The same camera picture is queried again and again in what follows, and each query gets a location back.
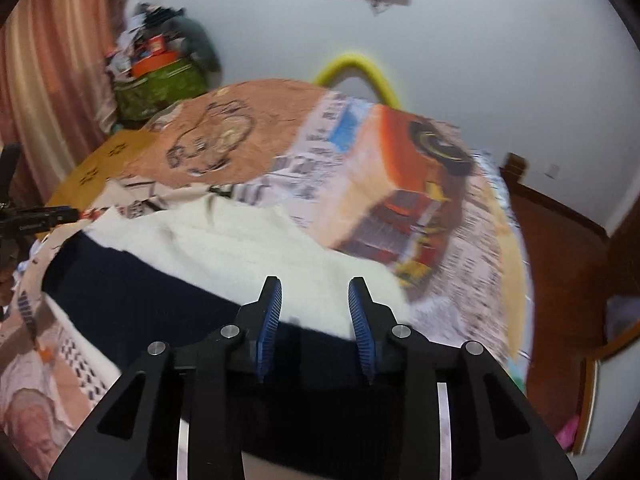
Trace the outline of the white and navy knit sweater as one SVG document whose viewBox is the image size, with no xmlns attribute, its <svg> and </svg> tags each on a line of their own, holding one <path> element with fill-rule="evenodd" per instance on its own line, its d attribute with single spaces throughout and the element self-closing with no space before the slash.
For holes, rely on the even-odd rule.
<svg viewBox="0 0 640 480">
<path fill-rule="evenodd" d="M 228 388 L 230 429 L 245 452 L 329 479 L 398 473 L 404 382 L 363 375 L 348 310 L 360 276 L 399 321 L 398 281 L 381 263 L 326 249 L 279 208 L 209 195 L 134 219 L 116 210 L 71 236 L 42 281 L 52 311 L 117 377 L 152 341 L 195 344 L 282 285 L 274 359 L 262 382 Z"/>
</svg>

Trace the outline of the bamboo lap table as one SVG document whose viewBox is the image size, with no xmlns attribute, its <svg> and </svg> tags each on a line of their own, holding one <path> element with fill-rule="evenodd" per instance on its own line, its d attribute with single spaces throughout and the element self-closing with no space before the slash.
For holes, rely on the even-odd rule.
<svg viewBox="0 0 640 480">
<path fill-rule="evenodd" d="M 47 206 L 87 209 L 102 193 L 106 181 L 119 177 L 155 139 L 156 134 L 145 129 L 119 130 L 66 177 L 47 201 Z"/>
</svg>

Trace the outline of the pink striped curtain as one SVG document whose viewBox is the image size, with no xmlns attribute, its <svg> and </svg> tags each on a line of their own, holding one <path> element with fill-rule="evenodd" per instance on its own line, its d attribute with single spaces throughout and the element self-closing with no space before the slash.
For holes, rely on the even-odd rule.
<svg viewBox="0 0 640 480">
<path fill-rule="evenodd" d="M 21 145 L 19 204 L 46 202 L 110 133 L 116 104 L 105 59 L 127 0 L 18 0 L 1 26 L 1 143 Z"/>
</svg>

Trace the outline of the green basket of clutter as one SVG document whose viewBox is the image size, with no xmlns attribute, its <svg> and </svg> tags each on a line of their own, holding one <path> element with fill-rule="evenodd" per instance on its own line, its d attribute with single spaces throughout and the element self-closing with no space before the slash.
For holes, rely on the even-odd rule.
<svg viewBox="0 0 640 480">
<path fill-rule="evenodd" d="M 140 2 L 105 57 L 121 122 L 145 122 L 175 102 L 208 91 L 221 62 L 205 28 L 186 9 Z"/>
</svg>

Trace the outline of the newspaper print bed blanket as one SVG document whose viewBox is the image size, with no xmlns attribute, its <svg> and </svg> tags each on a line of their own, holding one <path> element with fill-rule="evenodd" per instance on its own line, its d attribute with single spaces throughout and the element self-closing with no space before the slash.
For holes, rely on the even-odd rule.
<svg viewBox="0 0 640 480">
<path fill-rule="evenodd" d="M 518 385 L 529 364 L 526 255 L 491 158 L 446 122 L 300 81 L 232 84 L 163 110 L 156 134 L 78 222 L 35 244 L 1 329 L 1 428 L 37 478 L 119 375 L 52 311 L 44 274 L 71 236 L 213 195 L 279 208 L 320 246 L 381 263 L 437 342 L 484 344 Z"/>
</svg>

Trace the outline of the yellow curved tube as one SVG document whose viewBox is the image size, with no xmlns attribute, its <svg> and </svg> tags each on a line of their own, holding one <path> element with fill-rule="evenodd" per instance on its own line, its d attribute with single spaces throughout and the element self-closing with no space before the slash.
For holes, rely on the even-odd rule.
<svg viewBox="0 0 640 480">
<path fill-rule="evenodd" d="M 382 70 L 370 58 L 356 53 L 346 52 L 337 55 L 314 77 L 316 86 L 330 88 L 335 81 L 347 77 L 358 77 L 375 93 L 380 102 L 394 110 L 401 110 L 402 105 L 390 82 Z"/>
</svg>

